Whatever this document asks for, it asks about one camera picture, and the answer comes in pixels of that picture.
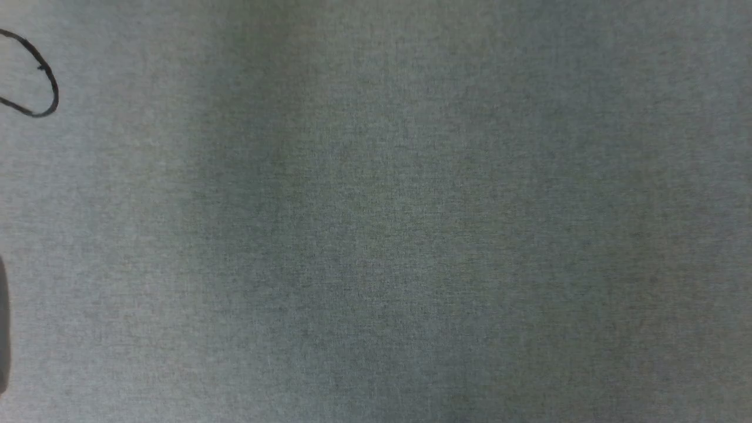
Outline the grey fabric sofa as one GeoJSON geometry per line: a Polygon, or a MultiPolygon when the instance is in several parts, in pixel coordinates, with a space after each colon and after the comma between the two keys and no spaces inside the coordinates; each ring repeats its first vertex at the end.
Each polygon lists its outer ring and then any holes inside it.
{"type": "Polygon", "coordinates": [[[752,423],[752,0],[0,0],[0,423],[752,423]]]}

